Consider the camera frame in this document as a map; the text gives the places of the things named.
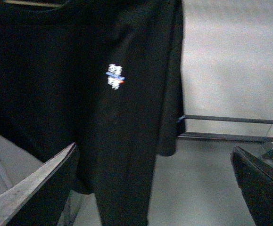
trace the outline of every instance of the metal rack bar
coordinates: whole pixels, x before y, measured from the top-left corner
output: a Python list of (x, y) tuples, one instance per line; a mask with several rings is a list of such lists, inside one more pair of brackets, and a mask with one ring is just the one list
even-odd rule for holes
[(185, 132), (185, 133), (182, 133), (181, 135), (179, 135), (178, 137), (234, 140), (234, 141), (251, 141), (251, 142), (273, 142), (273, 137), (256, 137), (256, 136), (243, 136), (243, 135), (217, 134), (217, 133)]
[(181, 120), (182, 119), (196, 119), (196, 120), (210, 120), (210, 121), (232, 121), (232, 122), (273, 124), (273, 120), (214, 117), (214, 116), (189, 115), (189, 114), (182, 116), (180, 119)]
[[(273, 124), (273, 120), (214, 117), (214, 116), (203, 116), (203, 115), (183, 115), (182, 117), (179, 118), (178, 122), (184, 119)], [(251, 141), (251, 142), (273, 142), (273, 137), (258, 137), (258, 136), (244, 136), (244, 135), (216, 134), (216, 133), (185, 132), (179, 135), (178, 137), (233, 140), (233, 141)]]

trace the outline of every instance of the black fabric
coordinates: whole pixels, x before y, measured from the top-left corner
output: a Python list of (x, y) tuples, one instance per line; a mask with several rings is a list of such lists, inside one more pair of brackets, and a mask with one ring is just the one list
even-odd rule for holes
[(236, 147), (232, 165), (242, 195), (257, 226), (273, 226), (273, 168)]
[(103, 226), (145, 226), (155, 156), (184, 132), (181, 2), (89, 1), (58, 24), (42, 13), (30, 24), (45, 26), (0, 26), (0, 134), (41, 161), (76, 142)]

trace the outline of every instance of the clothing rack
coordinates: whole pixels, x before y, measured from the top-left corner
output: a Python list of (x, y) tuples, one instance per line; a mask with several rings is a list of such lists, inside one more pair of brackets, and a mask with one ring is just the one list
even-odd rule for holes
[[(214, 117), (214, 116), (203, 116), (203, 115), (183, 115), (182, 117), (179, 118), (178, 123), (184, 119), (273, 124), (273, 120)], [(243, 136), (243, 135), (216, 134), (216, 133), (184, 132), (178, 137), (233, 140), (233, 141), (251, 141), (251, 142), (273, 142), (273, 137)]]

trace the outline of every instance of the t-shirt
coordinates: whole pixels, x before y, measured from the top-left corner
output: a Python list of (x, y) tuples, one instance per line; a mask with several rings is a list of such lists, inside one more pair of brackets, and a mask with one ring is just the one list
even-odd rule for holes
[(155, 156), (184, 132), (179, 0), (0, 4), (0, 134), (41, 161), (76, 142), (104, 226), (147, 225)]

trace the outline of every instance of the chest logo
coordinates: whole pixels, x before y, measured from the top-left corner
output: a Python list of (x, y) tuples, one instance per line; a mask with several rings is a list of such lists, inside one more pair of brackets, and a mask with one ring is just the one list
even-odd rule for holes
[(119, 85), (122, 84), (125, 80), (125, 77), (122, 77), (123, 68), (121, 66), (109, 65), (108, 72), (108, 84), (112, 86), (114, 90), (119, 88)]

